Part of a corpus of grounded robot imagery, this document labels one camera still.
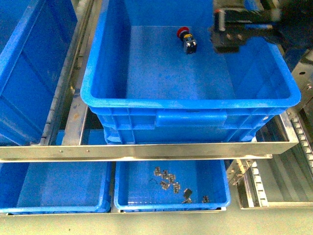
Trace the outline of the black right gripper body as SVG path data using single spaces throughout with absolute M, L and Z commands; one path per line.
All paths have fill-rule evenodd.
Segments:
M 215 0 L 210 41 L 217 53 L 236 53 L 252 38 L 263 38 L 271 44 L 281 42 L 276 24 L 281 9 L 272 0 Z

